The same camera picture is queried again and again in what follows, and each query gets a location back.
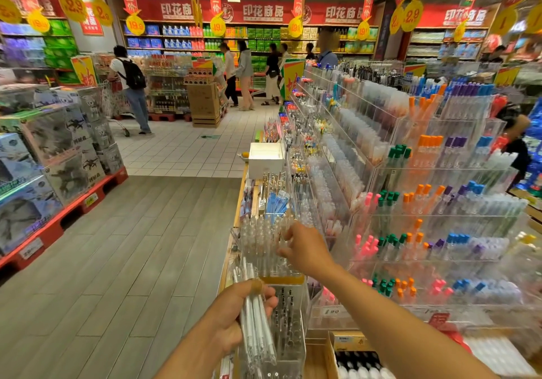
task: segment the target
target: tile floor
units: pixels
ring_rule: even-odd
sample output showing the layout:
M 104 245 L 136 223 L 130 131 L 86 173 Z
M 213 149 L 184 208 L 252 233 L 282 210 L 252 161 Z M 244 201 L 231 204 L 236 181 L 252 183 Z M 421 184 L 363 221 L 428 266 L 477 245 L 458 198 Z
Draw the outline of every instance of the tile floor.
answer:
M 0 378 L 151 379 L 216 297 L 240 184 L 114 188 L 0 286 Z
M 230 108 L 216 129 L 193 128 L 191 122 L 150 122 L 152 136 L 137 135 L 133 120 L 123 121 L 132 136 L 125 138 L 114 122 L 113 135 L 129 175 L 241 178 L 244 162 L 236 156 L 250 149 L 256 131 L 278 106 L 256 105 L 255 111 Z M 201 135 L 220 135 L 218 139 Z

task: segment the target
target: hand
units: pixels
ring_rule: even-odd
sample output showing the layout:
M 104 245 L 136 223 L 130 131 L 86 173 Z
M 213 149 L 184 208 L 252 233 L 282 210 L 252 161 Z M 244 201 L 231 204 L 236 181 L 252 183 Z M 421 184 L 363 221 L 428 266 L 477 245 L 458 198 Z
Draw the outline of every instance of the hand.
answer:
M 326 242 L 315 228 L 295 221 L 286 232 L 285 239 L 290 243 L 287 248 L 279 248 L 278 254 L 288 259 L 299 272 L 321 280 L 322 271 L 335 265 Z
M 215 332 L 214 339 L 218 341 L 224 355 L 243 341 L 243 333 L 237 318 L 241 313 L 244 299 L 251 293 L 264 294 L 267 299 L 264 307 L 269 318 L 273 308 L 279 304 L 279 299 L 275 296 L 275 289 L 264 285 L 260 279 L 239 282 L 224 289 L 202 318 L 202 321 L 209 325 L 208 328 Z

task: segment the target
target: backpack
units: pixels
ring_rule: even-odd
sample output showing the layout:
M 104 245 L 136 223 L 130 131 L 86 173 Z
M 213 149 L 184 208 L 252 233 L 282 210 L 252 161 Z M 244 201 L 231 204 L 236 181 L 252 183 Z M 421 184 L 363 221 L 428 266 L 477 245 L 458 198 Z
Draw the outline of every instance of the backpack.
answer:
M 126 85 L 132 89 L 143 89 L 146 88 L 147 84 L 145 83 L 145 76 L 143 72 L 139 69 L 137 64 L 132 60 L 126 61 L 119 59 L 124 65 L 124 72 L 126 76 L 119 72 L 119 75 L 125 79 Z

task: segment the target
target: white box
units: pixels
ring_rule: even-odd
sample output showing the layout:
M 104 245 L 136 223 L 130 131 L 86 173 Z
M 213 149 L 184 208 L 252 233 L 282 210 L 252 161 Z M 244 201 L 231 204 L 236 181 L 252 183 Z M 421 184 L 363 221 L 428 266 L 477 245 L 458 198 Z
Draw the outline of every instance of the white box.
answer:
M 284 170 L 284 154 L 280 143 L 250 144 L 248 175 L 250 179 L 261 179 L 265 173 L 279 174 Z

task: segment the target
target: wooden floor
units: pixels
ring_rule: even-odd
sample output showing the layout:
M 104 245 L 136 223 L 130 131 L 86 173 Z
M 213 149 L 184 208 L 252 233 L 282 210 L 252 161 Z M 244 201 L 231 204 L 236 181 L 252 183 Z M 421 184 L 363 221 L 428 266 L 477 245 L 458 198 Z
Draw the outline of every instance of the wooden floor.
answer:
M 216 296 L 240 181 L 113 189 L 0 287 L 0 377 L 150 379 Z

